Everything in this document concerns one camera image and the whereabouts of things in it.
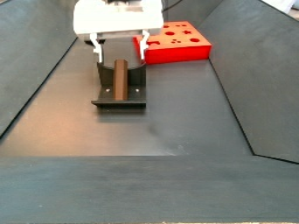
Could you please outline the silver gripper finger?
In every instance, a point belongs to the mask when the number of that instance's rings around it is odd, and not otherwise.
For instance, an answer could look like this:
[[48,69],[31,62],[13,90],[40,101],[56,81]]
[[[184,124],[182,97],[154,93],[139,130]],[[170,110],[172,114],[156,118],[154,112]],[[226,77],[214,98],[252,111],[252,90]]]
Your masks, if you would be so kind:
[[147,40],[150,38],[150,32],[147,30],[143,30],[141,33],[141,40],[139,42],[139,52],[140,52],[140,60],[145,60],[145,49],[148,48]]
[[89,40],[91,40],[91,43],[93,45],[93,53],[97,54],[97,62],[103,63],[103,47],[101,47],[101,44],[97,41],[97,34],[96,33],[89,34]]

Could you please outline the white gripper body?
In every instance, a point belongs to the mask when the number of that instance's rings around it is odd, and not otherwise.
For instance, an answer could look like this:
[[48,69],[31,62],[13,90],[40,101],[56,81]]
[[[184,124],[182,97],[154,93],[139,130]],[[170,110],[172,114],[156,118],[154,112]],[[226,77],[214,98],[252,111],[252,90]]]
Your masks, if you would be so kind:
[[160,33],[164,26],[162,0],[79,0],[73,9],[73,31],[89,40]]

